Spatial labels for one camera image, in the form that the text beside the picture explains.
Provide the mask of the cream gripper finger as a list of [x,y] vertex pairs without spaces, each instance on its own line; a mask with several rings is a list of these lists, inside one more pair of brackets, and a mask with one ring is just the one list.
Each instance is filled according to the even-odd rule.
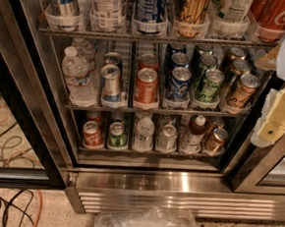
[[269,52],[265,53],[263,56],[258,58],[255,62],[255,66],[258,69],[264,71],[275,71],[278,52],[281,48],[281,44],[278,44],[276,47],[272,48]]
[[257,147],[268,147],[285,135],[285,87],[269,92],[260,113],[250,141]]

